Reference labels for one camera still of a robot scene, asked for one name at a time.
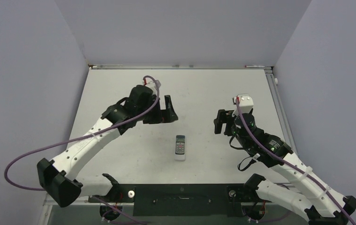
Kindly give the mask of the white remote control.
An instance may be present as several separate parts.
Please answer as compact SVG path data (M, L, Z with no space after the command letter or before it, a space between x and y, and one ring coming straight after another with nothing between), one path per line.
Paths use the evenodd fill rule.
M174 159L175 161L185 161L186 160L186 137L184 135L177 135L175 139L175 151Z

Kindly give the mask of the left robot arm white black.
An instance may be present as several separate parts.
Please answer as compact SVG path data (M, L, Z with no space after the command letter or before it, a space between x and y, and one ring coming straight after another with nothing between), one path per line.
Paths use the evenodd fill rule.
M71 205L77 198L97 195L112 202L119 194L118 181L103 173L79 177L84 166L111 141L141 121L144 124L172 123L178 120L171 97L164 96L161 109L156 85L137 85L128 97L109 106L90 130L75 144L51 160L37 163L41 187L60 207Z

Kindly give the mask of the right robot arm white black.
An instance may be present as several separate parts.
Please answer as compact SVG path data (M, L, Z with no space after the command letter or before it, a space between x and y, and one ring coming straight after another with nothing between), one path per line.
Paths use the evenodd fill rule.
M354 224L356 198L344 196L323 182L310 166L306 166L291 147L275 135L255 124L251 112L236 114L218 110L214 119L215 134L223 133L240 144L236 150L247 152L250 164L260 162L283 176L298 191L274 184L263 175L253 174L244 184L245 197L278 204L299 215L310 225Z

